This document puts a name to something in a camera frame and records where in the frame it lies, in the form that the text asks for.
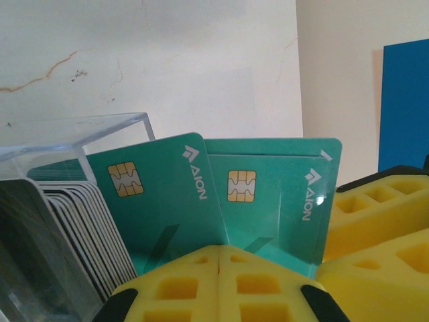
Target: black foam edge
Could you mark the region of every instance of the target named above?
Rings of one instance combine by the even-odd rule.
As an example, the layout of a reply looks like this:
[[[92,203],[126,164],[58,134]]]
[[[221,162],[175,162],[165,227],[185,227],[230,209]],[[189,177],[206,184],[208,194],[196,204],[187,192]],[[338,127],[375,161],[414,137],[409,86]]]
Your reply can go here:
[[[312,285],[303,285],[301,293],[319,322],[350,322],[332,296]]]
[[[93,322],[124,322],[137,294],[135,288],[128,288],[109,297]]]
[[[426,162],[429,163],[429,156],[426,158]],[[386,178],[388,176],[398,176],[398,175],[409,175],[409,176],[415,176],[415,175],[426,175],[429,176],[429,168],[420,169],[416,168],[414,166],[394,166],[393,168],[377,172],[375,174],[371,174],[369,176],[366,176],[365,178],[360,178],[358,180],[352,181],[350,183],[346,183],[342,186],[339,186],[336,188],[337,193],[345,193],[346,191],[358,188],[360,186],[363,186],[364,184],[368,184],[377,180],[380,180],[382,178]]]

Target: blue board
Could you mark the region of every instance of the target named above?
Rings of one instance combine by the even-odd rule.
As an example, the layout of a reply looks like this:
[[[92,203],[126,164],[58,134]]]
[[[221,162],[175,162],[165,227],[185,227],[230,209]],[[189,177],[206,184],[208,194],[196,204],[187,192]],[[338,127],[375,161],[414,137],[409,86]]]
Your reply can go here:
[[[429,40],[386,46],[379,171],[423,166],[429,154]]]

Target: beige wall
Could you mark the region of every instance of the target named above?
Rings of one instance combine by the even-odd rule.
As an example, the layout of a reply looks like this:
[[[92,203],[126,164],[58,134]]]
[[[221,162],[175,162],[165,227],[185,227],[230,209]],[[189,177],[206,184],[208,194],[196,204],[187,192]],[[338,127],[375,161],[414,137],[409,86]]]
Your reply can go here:
[[[339,184],[377,170],[382,50],[429,38],[429,1],[297,0],[305,137],[343,142]]]

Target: card chip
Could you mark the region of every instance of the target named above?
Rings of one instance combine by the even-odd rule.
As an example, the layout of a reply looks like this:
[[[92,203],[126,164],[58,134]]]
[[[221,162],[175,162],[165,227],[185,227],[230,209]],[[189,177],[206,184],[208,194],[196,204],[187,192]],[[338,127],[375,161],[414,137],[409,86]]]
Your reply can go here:
[[[232,170],[228,173],[228,201],[252,203],[255,200],[256,171]]]
[[[144,189],[133,162],[119,163],[107,168],[120,197],[143,193]]]

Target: teal card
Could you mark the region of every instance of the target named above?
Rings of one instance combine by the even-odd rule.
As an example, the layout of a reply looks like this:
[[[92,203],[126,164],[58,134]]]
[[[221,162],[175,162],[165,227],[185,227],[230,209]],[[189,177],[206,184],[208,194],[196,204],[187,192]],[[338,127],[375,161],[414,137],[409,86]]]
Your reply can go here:
[[[137,273],[228,244],[203,138],[190,133],[88,156]]]
[[[339,169],[336,139],[206,140],[230,241],[313,276]]]

